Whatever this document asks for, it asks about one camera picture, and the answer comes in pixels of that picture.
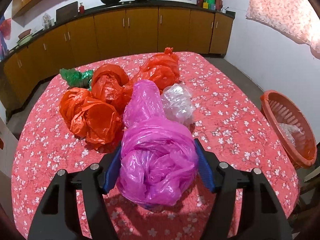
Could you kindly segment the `clear bubble wrap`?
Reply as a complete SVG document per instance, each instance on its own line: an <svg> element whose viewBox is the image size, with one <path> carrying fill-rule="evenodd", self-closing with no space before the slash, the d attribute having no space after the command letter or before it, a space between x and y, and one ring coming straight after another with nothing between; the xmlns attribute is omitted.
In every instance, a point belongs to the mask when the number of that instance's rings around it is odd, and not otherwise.
<svg viewBox="0 0 320 240"><path fill-rule="evenodd" d="M304 133L300 128L298 128L296 125L289 125L284 123L279 123L278 126L281 128L281 130L285 133L287 139L293 144L293 146L296 146L295 139L293 137L293 134L301 134Z"/></svg>

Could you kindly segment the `magenta plastic bag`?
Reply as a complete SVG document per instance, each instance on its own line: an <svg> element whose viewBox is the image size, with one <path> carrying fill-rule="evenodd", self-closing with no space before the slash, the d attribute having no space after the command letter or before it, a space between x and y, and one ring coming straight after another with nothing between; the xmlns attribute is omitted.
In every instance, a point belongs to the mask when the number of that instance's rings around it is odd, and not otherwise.
<svg viewBox="0 0 320 240"><path fill-rule="evenodd" d="M165 117L159 89L150 80L133 85L123 123L118 190L148 210L174 206L197 175L191 132Z"/></svg>

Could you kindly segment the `red plastic bag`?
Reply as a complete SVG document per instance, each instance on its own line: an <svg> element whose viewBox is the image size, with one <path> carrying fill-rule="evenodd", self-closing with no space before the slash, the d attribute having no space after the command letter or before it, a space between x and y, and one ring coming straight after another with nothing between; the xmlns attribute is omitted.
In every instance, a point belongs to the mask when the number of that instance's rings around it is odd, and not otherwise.
<svg viewBox="0 0 320 240"><path fill-rule="evenodd" d="M91 94L94 98L111 104L122 113L131 100L133 85L139 80L150 80L162 92L166 87L179 81L179 57L170 47L158 53L142 64L132 77L116 64L105 64L93 73Z"/></svg>

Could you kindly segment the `brown lower kitchen cabinets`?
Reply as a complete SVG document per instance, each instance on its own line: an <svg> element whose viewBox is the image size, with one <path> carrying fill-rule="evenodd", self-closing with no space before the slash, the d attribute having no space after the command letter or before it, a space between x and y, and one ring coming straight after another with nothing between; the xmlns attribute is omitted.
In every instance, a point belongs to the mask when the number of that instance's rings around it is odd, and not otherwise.
<svg viewBox="0 0 320 240"><path fill-rule="evenodd" d="M21 108L43 80L100 60L175 51L225 55L235 13L171 1L100 6L33 35L1 62L1 103Z"/></svg>

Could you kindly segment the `red plastic basket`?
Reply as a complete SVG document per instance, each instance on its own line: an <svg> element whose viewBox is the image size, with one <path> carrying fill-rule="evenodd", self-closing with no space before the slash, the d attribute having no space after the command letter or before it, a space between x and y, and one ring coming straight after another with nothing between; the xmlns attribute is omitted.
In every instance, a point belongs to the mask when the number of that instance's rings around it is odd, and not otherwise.
<svg viewBox="0 0 320 240"><path fill-rule="evenodd" d="M317 146L303 113L289 98L275 90L266 91L260 101L262 114L274 129L294 168L310 168L317 158Z"/></svg>

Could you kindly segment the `red floral tablecloth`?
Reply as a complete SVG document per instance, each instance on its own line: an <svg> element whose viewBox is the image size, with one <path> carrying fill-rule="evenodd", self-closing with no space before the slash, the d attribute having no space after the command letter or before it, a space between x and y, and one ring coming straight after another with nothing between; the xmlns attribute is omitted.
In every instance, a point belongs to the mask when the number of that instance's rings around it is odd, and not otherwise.
<svg viewBox="0 0 320 240"><path fill-rule="evenodd" d="M298 199L298 177L271 125L247 96L211 63L191 52L179 53L180 80L195 106L193 137L232 167L261 169L286 215ZM103 154L86 147L67 128L59 103L67 83L57 75L35 103L20 136L11 175L13 217L27 236L51 179L60 169L76 172L97 163ZM214 196L200 178L175 206L157 212L124 198L117 189L104 197L121 239L199 239Z"/></svg>

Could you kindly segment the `orange plastic bag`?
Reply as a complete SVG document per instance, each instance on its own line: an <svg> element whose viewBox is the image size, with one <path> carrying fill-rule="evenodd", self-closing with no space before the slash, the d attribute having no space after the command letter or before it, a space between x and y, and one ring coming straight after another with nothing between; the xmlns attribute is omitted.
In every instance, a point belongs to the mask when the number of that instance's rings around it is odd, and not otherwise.
<svg viewBox="0 0 320 240"><path fill-rule="evenodd" d="M68 129L89 148L112 152L120 143L123 124L115 107L92 97L84 88L67 90L59 104Z"/></svg>

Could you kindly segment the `small clear plastic bag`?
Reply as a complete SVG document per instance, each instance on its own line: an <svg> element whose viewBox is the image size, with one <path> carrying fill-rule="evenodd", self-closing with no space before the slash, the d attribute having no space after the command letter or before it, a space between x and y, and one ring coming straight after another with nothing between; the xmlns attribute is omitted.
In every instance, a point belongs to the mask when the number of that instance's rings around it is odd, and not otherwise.
<svg viewBox="0 0 320 240"><path fill-rule="evenodd" d="M184 84L175 83L165 88L161 95L161 101L167 119L186 127L194 122L195 107L191 102L191 92Z"/></svg>

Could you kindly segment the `green foil wrapper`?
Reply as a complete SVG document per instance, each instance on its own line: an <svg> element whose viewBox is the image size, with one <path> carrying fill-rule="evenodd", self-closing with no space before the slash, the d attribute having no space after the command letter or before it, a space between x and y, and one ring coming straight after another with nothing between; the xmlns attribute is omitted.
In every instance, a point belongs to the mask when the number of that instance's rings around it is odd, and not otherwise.
<svg viewBox="0 0 320 240"><path fill-rule="evenodd" d="M93 70L80 72L73 69L60 69L60 75L69 87L89 88L93 77Z"/></svg>

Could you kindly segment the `stacked bowls on counter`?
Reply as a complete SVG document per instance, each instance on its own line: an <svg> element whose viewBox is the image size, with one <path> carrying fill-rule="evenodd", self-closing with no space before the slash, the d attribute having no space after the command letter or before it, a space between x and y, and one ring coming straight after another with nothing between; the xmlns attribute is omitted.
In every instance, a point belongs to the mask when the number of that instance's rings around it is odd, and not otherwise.
<svg viewBox="0 0 320 240"><path fill-rule="evenodd" d="M31 29L25 30L24 32L20 33L20 35L18 36L17 45L21 46L21 45L25 44L26 42L30 41L32 36L33 35L31 33Z"/></svg>

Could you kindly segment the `glass jar on counter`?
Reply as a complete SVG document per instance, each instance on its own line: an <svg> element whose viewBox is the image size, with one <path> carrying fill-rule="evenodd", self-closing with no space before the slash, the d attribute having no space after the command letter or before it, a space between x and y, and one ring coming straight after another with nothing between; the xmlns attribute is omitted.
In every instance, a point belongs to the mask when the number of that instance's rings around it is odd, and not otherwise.
<svg viewBox="0 0 320 240"><path fill-rule="evenodd" d="M49 14L45 13L42 16L42 25L44 29L49 29L52 26L52 18Z"/></svg>

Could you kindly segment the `dark cutting board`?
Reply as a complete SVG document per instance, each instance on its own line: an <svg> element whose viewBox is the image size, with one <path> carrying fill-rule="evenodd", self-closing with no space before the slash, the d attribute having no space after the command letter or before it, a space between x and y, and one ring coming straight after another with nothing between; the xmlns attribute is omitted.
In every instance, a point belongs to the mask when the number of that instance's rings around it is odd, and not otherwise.
<svg viewBox="0 0 320 240"><path fill-rule="evenodd" d="M69 3L56 10L56 23L65 22L78 15L78 1Z"/></svg>

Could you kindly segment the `small red bottle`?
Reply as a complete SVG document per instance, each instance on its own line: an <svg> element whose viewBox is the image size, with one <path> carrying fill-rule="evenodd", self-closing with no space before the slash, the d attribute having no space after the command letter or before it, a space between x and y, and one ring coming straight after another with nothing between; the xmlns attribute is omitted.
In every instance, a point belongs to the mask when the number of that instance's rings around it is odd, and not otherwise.
<svg viewBox="0 0 320 240"><path fill-rule="evenodd" d="M79 6L79 14L84 14L85 13L85 7L82 2L80 2Z"/></svg>

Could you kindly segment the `pink floral hanging cloth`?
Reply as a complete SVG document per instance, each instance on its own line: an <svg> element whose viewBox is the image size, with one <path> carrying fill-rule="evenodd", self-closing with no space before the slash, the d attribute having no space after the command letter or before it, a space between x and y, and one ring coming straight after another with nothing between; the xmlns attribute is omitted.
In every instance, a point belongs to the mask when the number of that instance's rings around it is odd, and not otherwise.
<svg viewBox="0 0 320 240"><path fill-rule="evenodd" d="M308 0L248 0L246 18L307 44L319 58L319 17Z"/></svg>

